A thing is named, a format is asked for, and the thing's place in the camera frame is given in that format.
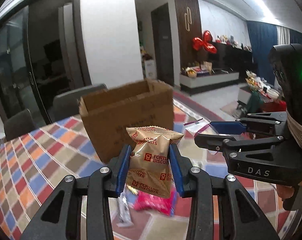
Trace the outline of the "person's hand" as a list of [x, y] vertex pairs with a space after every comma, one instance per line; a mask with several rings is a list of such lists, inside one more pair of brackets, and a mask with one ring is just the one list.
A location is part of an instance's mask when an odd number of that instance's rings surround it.
[[293, 196], [294, 188], [289, 186], [276, 185], [276, 192], [278, 196], [284, 201]]

